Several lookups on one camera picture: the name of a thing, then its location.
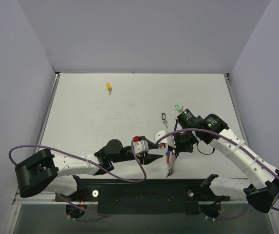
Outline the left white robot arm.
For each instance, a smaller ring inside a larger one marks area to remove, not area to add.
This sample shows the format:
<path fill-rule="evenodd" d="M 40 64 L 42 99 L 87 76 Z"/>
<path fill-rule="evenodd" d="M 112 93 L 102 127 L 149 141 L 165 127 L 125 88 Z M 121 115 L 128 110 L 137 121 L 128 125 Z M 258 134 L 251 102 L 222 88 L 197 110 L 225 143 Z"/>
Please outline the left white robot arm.
<path fill-rule="evenodd" d="M 75 156 L 61 150 L 40 146 L 40 150 L 15 166 L 19 194 L 28 198 L 41 192 L 59 193 L 77 201 L 83 197 L 79 175 L 112 174 L 114 163 L 135 160 L 139 167 L 148 165 L 161 155 L 150 154 L 157 147 L 144 136 L 135 137 L 130 146 L 110 140 L 99 151 Z"/>

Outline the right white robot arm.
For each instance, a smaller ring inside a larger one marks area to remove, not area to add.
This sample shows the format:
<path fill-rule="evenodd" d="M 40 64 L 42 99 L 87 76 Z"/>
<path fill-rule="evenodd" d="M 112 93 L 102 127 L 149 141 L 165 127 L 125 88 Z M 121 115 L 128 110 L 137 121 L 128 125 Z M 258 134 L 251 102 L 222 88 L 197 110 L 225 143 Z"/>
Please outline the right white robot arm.
<path fill-rule="evenodd" d="M 176 153 L 191 153 L 194 145 L 204 142 L 213 151 L 222 153 L 246 176 L 245 179 L 232 179 L 211 174 L 202 183 L 204 198 L 225 196 L 246 200 L 261 213 L 268 213 L 273 208 L 279 198 L 279 169 L 246 146 L 220 117 L 215 114 L 196 117 L 185 109 L 177 116 L 176 123 L 184 130 L 174 135 Z"/>

